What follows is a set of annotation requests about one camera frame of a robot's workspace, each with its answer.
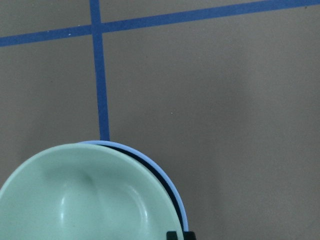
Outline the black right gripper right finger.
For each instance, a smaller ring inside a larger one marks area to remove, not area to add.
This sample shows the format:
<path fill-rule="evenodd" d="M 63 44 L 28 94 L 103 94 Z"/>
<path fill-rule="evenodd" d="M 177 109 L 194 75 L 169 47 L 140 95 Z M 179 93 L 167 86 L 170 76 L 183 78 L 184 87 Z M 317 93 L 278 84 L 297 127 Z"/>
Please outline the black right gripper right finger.
<path fill-rule="evenodd" d="M 197 240 L 196 234 L 193 231 L 184 231 L 183 232 L 184 240 Z"/>

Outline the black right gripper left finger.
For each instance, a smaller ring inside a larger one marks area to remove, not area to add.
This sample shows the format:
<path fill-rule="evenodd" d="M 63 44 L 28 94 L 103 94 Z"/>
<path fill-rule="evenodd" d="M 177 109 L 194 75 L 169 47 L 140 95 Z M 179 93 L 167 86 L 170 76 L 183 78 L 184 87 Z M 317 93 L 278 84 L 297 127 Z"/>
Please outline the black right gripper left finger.
<path fill-rule="evenodd" d="M 178 240 L 178 234 L 176 231 L 168 231 L 166 233 L 166 240 Z"/>

